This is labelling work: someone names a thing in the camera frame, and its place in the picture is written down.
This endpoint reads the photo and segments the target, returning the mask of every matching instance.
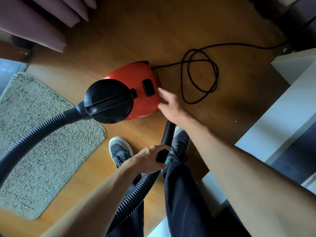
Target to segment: black pants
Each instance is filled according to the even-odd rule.
[[[212,218],[200,191],[182,162],[170,162],[162,170],[165,178],[165,200],[169,231],[172,237],[250,236],[231,207]],[[129,191],[140,180],[139,174]],[[144,236],[144,202],[108,236]]]

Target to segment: hand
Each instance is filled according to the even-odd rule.
[[[159,151],[171,148],[168,145],[154,145],[152,147],[145,147],[138,154],[129,158],[123,165],[129,165],[134,168],[137,173],[151,174],[157,170],[162,170],[167,167],[165,163],[156,161],[156,155]]]
[[[181,100],[175,94],[172,94],[169,91],[166,91],[162,88],[158,88],[158,90],[159,95],[168,102],[168,104],[160,103],[158,108],[169,121],[183,127],[182,123],[185,121],[185,117],[187,117],[189,114],[182,109]]]

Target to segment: forearm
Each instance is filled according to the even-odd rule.
[[[126,161],[115,173],[58,220],[43,234],[43,237],[104,237],[126,191],[137,174],[133,165]]]
[[[316,221],[315,196],[309,191],[227,143],[196,119],[185,116],[181,123],[251,234],[271,231],[281,236],[282,218],[302,222],[304,216],[304,224],[309,226]]]

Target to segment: purple curtain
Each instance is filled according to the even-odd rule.
[[[95,0],[33,0],[69,27],[88,21],[88,7],[96,9]],[[65,37],[49,21],[21,0],[0,0],[0,29],[62,52]]]

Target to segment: vacuum cleaner body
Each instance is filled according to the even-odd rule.
[[[90,118],[112,124],[152,114],[162,101],[159,78],[141,61],[120,67],[93,83],[86,92],[84,107]]]

